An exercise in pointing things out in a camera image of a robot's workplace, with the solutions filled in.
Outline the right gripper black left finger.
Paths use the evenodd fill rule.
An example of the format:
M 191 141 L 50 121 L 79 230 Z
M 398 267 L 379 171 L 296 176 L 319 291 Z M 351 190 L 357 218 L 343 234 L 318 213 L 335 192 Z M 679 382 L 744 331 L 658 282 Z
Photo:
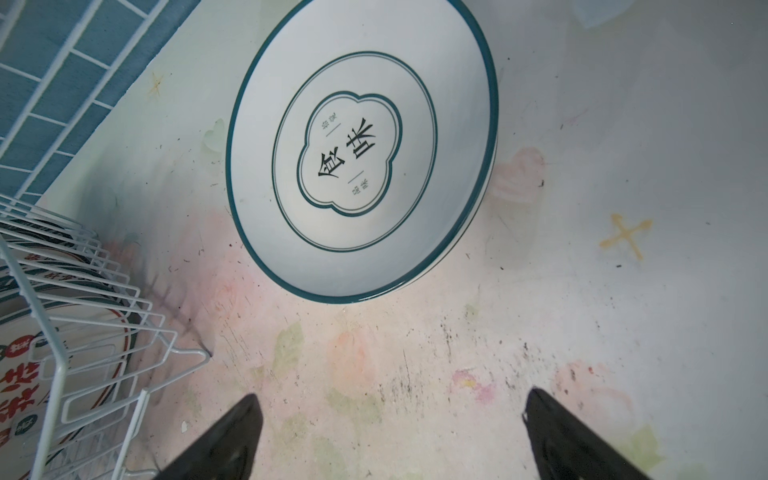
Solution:
M 249 393 L 155 479 L 249 479 L 263 424 L 258 397 Z

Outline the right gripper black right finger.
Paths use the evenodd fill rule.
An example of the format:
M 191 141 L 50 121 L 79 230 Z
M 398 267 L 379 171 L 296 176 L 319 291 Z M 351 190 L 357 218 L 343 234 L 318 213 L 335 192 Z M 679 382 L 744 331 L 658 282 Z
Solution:
M 542 479 L 648 480 L 543 389 L 529 391 L 522 418 Z

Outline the white plate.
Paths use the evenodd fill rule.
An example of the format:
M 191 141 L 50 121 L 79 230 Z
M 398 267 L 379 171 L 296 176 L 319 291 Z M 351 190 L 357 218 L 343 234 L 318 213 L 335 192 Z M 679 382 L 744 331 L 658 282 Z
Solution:
M 128 302 L 106 295 L 94 282 L 53 274 L 35 284 L 41 303 L 68 351 L 65 393 L 74 394 L 68 416 L 90 413 L 113 398 L 127 368 L 140 317 Z M 1 270 L 1 476 L 25 479 L 46 416 L 56 369 L 52 350 L 16 280 Z
M 464 2 L 302 1 L 235 100 L 225 168 L 237 232 L 294 295 L 384 295 L 466 230 L 498 129 L 493 56 Z

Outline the white wire dish rack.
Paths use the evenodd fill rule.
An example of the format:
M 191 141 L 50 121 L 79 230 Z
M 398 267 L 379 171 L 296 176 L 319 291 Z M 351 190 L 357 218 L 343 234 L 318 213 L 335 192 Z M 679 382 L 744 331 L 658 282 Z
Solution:
M 1 475 L 124 479 L 152 395 L 209 353 L 143 297 L 97 234 L 1 199 Z

